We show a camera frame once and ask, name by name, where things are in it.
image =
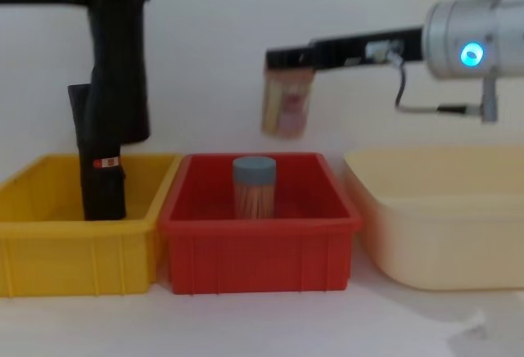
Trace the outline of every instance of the yellow bin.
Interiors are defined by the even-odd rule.
[[[124,156],[128,217],[83,221],[79,159],[45,156],[0,186],[0,296],[144,293],[156,218],[182,157]]]

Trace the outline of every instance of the white wall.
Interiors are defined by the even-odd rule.
[[[397,115],[389,68],[318,75],[303,139],[260,133],[267,47],[419,25],[437,0],[152,0],[146,10],[152,136],[130,151],[321,151],[363,147],[524,142],[522,80],[500,85],[496,126]],[[66,86],[88,82],[85,11],[0,7],[0,177],[37,155],[74,151]],[[478,82],[437,83],[409,67],[406,102],[477,102]]]

